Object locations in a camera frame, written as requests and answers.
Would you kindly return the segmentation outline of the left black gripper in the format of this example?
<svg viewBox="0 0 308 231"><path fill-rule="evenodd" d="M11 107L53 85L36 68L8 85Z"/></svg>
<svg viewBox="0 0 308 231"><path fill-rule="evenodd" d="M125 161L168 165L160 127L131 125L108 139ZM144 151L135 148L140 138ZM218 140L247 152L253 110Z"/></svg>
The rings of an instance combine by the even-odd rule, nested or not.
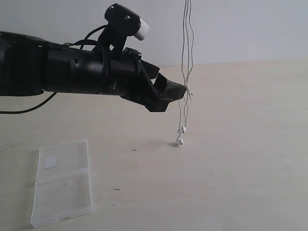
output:
<svg viewBox="0 0 308 231"><path fill-rule="evenodd" d="M169 103L182 99L187 89L164 77L159 70L144 61L139 51L125 48L119 60L110 59L109 94L143 105L153 113L165 112Z"/></svg>

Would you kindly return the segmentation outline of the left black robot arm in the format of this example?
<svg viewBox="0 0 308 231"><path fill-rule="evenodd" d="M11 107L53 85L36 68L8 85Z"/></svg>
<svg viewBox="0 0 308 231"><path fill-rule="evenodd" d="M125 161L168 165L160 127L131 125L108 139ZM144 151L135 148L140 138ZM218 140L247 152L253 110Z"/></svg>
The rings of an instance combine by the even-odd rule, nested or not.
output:
<svg viewBox="0 0 308 231"><path fill-rule="evenodd" d="M115 95L150 112L164 112L186 87L165 78L131 48L110 49L87 40L91 51L10 32L0 34L1 96L44 92Z"/></svg>

